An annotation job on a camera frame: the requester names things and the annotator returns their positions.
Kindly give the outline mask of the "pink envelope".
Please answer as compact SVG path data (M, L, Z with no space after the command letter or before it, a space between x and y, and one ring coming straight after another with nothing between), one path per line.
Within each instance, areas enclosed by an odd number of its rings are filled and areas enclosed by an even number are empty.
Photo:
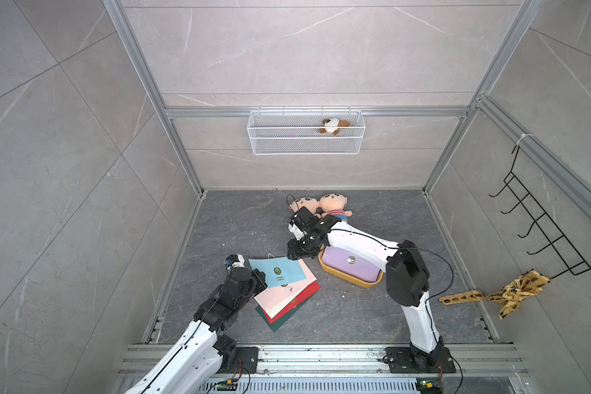
M266 287L254 298L270 318L278 314L290 301L307 288L308 285L316 281L316 277L312 274L305 261L299 259L298 262L302 269L304 269L306 275L305 280L295 282L291 285L283 285L282 287Z

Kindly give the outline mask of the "dark green envelope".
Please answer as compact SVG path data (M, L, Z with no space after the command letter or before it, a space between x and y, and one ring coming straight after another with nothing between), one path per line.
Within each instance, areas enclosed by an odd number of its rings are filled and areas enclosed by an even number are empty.
M278 331L289 319L291 319L308 301L310 297L303 300L299 304L289 303L283 310L281 310L273 318L269 318L265 311L258 305L255 307L255 311L262 318L264 323L275 333Z

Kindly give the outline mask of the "light blue envelope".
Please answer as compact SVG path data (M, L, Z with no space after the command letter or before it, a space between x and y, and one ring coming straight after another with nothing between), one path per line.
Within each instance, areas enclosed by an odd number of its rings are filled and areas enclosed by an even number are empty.
M265 282L268 288L291 285L306 279L304 269L297 260L287 257L270 259L251 259L252 269L257 269L265 274Z

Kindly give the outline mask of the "red envelope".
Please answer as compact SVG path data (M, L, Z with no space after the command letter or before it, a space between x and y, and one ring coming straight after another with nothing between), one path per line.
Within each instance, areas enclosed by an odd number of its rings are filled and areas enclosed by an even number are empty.
M310 285L308 285L307 288L305 288L299 295L297 295L292 301L290 301L289 303L296 303L299 304L300 302L302 302L303 300L312 297L312 295L314 295L316 292L318 292L320 290L320 285L318 284L318 282L312 282Z

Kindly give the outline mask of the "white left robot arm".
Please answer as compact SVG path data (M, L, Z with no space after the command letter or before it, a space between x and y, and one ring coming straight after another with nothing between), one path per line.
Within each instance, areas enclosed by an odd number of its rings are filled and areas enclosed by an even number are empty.
M193 393L221 369L233 367L236 341L225 332L236 322L239 311L266 289L265 274L234 264L177 342L127 391Z

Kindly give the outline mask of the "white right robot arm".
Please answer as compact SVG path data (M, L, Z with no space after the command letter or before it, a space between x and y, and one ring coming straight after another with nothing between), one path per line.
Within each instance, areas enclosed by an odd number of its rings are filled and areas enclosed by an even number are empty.
M291 216L288 228L295 236L287 244L288 259L316 256L335 247L367 260L384 273L387 294L402 307L410 329L409 346L392 346L385 351L383 362L391 372L456 372L431 314L429 271L422 249L411 241L398 243L369 235L333 215L317 218L307 208Z

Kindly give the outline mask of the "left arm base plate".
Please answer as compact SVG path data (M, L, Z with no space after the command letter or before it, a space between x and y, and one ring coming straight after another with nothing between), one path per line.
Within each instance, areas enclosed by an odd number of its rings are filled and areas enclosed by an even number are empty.
M257 346L237 347L235 350L220 351L222 365L219 374L234 373L236 364L243 367L243 372L255 374L259 362L259 348Z

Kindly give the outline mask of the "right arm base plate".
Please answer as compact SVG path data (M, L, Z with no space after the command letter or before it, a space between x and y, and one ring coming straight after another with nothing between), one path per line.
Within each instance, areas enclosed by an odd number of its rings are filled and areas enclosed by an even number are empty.
M456 365L446 347L437 346L426 353L412 345L390 346L385 349L382 362L392 374L454 374Z

